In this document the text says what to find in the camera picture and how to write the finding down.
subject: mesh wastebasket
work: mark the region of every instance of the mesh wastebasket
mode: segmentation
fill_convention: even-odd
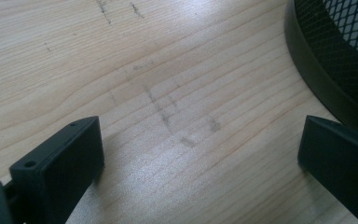
[[[291,0],[285,35],[315,95],[337,119],[358,130],[358,1]]]

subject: light wooden surface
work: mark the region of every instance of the light wooden surface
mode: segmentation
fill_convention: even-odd
[[[297,165],[286,0],[0,1],[0,180],[100,116],[106,168],[68,223],[358,223]]]

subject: scratch mark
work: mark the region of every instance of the scratch mark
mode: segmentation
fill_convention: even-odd
[[[185,146],[185,147],[195,147],[196,143],[191,141],[188,138],[183,137],[180,142]]]
[[[144,18],[144,16],[139,12],[138,7],[136,7],[133,3],[130,3],[130,5],[133,8],[133,13],[135,13],[140,18]]]
[[[211,122],[209,123],[210,127],[211,127],[211,131],[213,133],[217,132],[220,130],[220,123],[217,122],[215,119],[212,119]]]
[[[103,13],[105,19],[107,20],[107,23],[109,23],[109,25],[112,23],[111,20],[109,20],[109,18],[107,18],[106,16],[106,12],[107,12],[107,9],[106,9],[106,2],[102,1],[102,0],[96,0],[98,6],[100,7],[100,10],[101,12]]]
[[[45,42],[45,46],[46,46],[46,49],[48,50],[48,52],[51,52],[50,48],[48,47],[48,44]]]

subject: pencil mark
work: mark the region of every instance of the pencil mark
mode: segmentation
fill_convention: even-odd
[[[161,108],[159,103],[156,102],[156,98],[154,98],[154,96],[152,95],[151,90],[148,89],[146,86],[144,86],[144,89],[147,93],[147,96],[151,100],[153,106],[156,108],[159,116],[161,117],[161,120],[164,123],[165,127],[168,129],[168,131],[170,131],[170,133],[172,133],[170,115],[164,109]]]
[[[110,90],[108,90],[108,92],[109,92],[109,95],[110,95],[110,97],[112,97],[112,100],[113,100],[113,104],[117,104],[117,100],[116,100],[116,97],[115,97],[115,95],[110,91]]]
[[[173,100],[173,98],[170,95],[168,95],[168,99],[170,100],[170,102],[173,105],[173,107],[175,107],[175,110],[179,111],[178,104]]]
[[[136,71],[136,70],[139,70],[139,69],[142,69],[144,67],[148,67],[150,65],[152,65],[154,62],[153,61],[150,61],[150,62],[146,62],[146,63],[143,63],[143,64],[136,64],[133,66],[133,70]]]
[[[48,44],[45,42],[45,47],[48,52],[51,52],[50,48],[48,47]]]
[[[139,12],[139,9],[138,9],[138,7],[135,6],[135,4],[130,3],[130,5],[133,8],[133,13],[135,13],[140,18],[144,18],[144,16]]]
[[[130,82],[130,83],[132,82],[132,78],[128,75],[126,75],[126,80],[127,80],[127,82]]]
[[[215,119],[212,119],[211,122],[209,123],[210,127],[211,127],[211,131],[213,133],[217,132],[220,130],[220,123],[217,122]]]
[[[179,89],[181,87],[175,79],[173,80],[173,83],[175,84],[176,89]]]
[[[133,70],[139,70],[139,69],[142,69],[143,68],[143,66],[141,66],[141,65],[134,65],[133,66]]]
[[[185,146],[185,147],[195,147],[196,143],[194,141],[191,141],[188,138],[183,137],[180,142]]]
[[[102,0],[96,0],[96,2],[97,2],[97,4],[98,4],[98,6],[100,7],[100,10],[101,10],[101,12],[103,13],[103,15],[104,15],[104,17],[105,17],[105,19],[106,19],[106,21],[107,21],[107,23],[109,23],[109,25],[112,23],[112,21],[111,20],[109,20],[109,18],[107,18],[107,16],[106,16],[106,12],[107,12],[107,9],[106,9],[106,2],[105,1],[102,1]]]

